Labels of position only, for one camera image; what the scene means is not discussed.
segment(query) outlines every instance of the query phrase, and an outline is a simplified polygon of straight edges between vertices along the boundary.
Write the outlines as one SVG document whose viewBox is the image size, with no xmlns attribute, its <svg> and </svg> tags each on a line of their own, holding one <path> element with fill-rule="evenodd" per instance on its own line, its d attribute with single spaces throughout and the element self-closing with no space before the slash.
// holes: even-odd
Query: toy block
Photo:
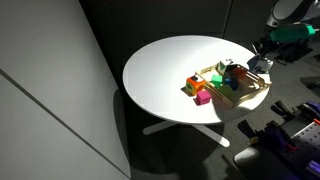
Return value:
<svg viewBox="0 0 320 180">
<path fill-rule="evenodd" d="M 222 84 L 222 76 L 221 75 L 213 75 L 211 78 L 211 82 L 214 84 L 215 87 L 220 87 Z"/>
<path fill-rule="evenodd" d="M 237 77 L 237 79 L 244 79 L 247 75 L 247 71 L 241 68 L 235 68 L 232 70 L 233 74 Z"/>
<path fill-rule="evenodd" d="M 232 90 L 237 90 L 239 87 L 239 82 L 235 78 L 227 78 L 224 80 L 225 84 L 229 85 Z"/>
<path fill-rule="evenodd" d="M 189 77 L 186 81 L 186 89 L 192 96 L 196 95 L 197 92 L 201 91 L 206 84 L 206 81 L 198 75 Z"/>
<path fill-rule="evenodd" d="M 233 69 L 235 69 L 237 67 L 238 67 L 237 64 L 230 64 L 229 66 L 227 66 L 226 72 L 232 71 Z"/>
<path fill-rule="evenodd" d="M 211 94 L 207 91 L 199 91 L 197 94 L 197 102 L 199 105 L 207 104 L 210 102 Z"/>
<path fill-rule="evenodd" d="M 233 61 L 231 59 L 223 59 L 219 62 L 218 66 L 217 66 L 217 71 L 220 75 L 224 75 L 224 73 L 227 70 L 227 67 L 232 64 Z"/>
<path fill-rule="evenodd" d="M 227 97 L 231 97 L 231 96 L 233 95 L 233 90 L 232 90 L 232 88 L 231 88 L 229 85 L 227 85 L 227 84 L 225 84 L 225 85 L 223 85 L 223 86 L 220 86 L 220 87 L 218 88 L 218 90 L 219 90 L 223 95 L 225 95 L 225 96 L 227 96 Z"/>
</svg>

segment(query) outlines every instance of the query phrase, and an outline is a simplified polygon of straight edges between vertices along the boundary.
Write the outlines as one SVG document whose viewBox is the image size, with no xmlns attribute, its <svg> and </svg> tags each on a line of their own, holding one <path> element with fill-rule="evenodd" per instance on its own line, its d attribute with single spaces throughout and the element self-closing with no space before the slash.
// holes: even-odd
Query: orange block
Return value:
<svg viewBox="0 0 320 180">
<path fill-rule="evenodd" d="M 192 96 L 196 95 L 197 92 L 203 90 L 206 81 L 201 77 L 195 75 L 189 77 L 186 81 L 186 89 L 191 93 Z"/>
<path fill-rule="evenodd" d="M 247 71 L 241 68 L 234 68 L 232 70 L 237 79 L 243 79 L 246 77 Z"/>
</svg>

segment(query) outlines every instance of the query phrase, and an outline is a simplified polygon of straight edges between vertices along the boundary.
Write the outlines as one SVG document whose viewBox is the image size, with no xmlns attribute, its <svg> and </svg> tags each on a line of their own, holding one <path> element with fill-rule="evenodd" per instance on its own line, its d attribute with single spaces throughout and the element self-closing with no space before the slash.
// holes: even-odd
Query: table base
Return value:
<svg viewBox="0 0 320 180">
<path fill-rule="evenodd" d="M 143 134 L 144 135 L 149 135 L 158 131 L 161 131 L 163 129 L 169 128 L 171 126 L 175 126 L 178 123 L 175 122 L 170 122 L 170 121 L 163 121 L 161 123 L 146 127 L 143 129 Z M 211 138 L 212 140 L 216 141 L 217 143 L 221 144 L 224 147 L 229 147 L 230 146 L 230 142 L 222 137 L 221 135 L 217 134 L 216 132 L 212 131 L 211 129 L 209 129 L 208 127 L 204 126 L 204 125 L 191 125 L 194 128 L 196 128 L 197 130 L 199 130 L 200 132 L 202 132 L 203 134 L 207 135 L 209 138 Z"/>
</svg>

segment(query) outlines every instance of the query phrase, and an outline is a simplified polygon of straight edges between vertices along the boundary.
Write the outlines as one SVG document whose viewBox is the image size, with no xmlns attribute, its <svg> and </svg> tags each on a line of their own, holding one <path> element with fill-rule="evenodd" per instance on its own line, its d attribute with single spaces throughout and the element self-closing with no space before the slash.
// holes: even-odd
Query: pink block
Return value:
<svg viewBox="0 0 320 180">
<path fill-rule="evenodd" d="M 210 99 L 211 99 L 211 95 L 207 90 L 199 91 L 197 94 L 197 101 L 199 105 L 209 103 Z"/>
</svg>

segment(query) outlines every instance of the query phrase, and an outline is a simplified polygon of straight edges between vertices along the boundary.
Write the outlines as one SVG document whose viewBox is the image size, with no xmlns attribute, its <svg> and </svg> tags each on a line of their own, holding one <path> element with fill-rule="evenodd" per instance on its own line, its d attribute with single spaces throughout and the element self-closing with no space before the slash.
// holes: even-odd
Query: green object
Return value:
<svg viewBox="0 0 320 180">
<path fill-rule="evenodd" d="M 233 90 L 232 88 L 227 85 L 227 84 L 224 84 L 223 86 L 220 86 L 218 88 L 218 90 L 223 94 L 225 95 L 226 97 L 231 97 L 233 95 Z"/>
<path fill-rule="evenodd" d="M 296 41 L 298 39 L 309 38 L 315 35 L 315 30 L 311 25 L 294 25 L 280 27 L 270 33 L 272 41 Z"/>
<path fill-rule="evenodd" d="M 222 62 L 220 62 L 219 67 L 220 67 L 220 71 L 223 71 L 226 68 L 226 66 Z"/>
<path fill-rule="evenodd" d="M 194 91 L 194 88 L 193 88 L 192 84 L 189 83 L 189 82 L 186 82 L 186 89 L 187 89 L 190 93 L 193 93 L 193 91 Z"/>
<path fill-rule="evenodd" d="M 214 84 L 215 87 L 220 87 L 222 84 L 222 76 L 213 75 L 211 78 L 211 82 Z"/>
</svg>

